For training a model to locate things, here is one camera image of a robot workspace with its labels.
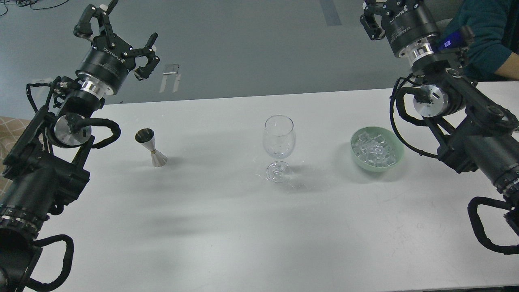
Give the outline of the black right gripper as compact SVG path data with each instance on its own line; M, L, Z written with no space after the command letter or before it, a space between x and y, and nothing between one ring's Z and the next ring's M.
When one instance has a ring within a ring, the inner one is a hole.
M422 0L386 0L382 3L363 3L360 23L371 41L387 37L393 55L430 35L439 35L433 15ZM382 16L381 26L375 19Z

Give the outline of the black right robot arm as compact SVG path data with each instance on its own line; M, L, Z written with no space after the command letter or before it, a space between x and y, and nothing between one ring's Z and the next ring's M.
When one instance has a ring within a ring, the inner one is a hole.
M457 173L482 170L503 200L474 197L468 204L473 233L482 246L505 255L518 246L494 244L478 215L485 205L506 210L504 218L518 232L518 142L512 133L518 119L490 100L459 69L474 43L470 26L440 39L439 21L424 0L366 0L360 22L372 40L386 38L395 57L410 62L410 74L395 82L390 122L410 150L443 162ZM416 126L428 127L439 143L436 154L408 144L399 133L394 112Z

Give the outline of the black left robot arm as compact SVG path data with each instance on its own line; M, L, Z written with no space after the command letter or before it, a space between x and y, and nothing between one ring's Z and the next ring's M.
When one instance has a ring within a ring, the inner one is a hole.
M76 37L91 43L76 78L26 85L35 115L3 160L2 176L11 186L1 196L2 292L50 292L67 280L73 239L65 234L38 239L39 232L50 215L60 215L83 192L90 179L85 170L90 151L122 133L116 122L92 114L102 109L106 96L118 93L130 72L142 81L160 61L157 33L143 48L134 48L113 31L109 15L117 3L88 5L74 27ZM44 247L56 242L65 244L60 274L49 283L32 279Z

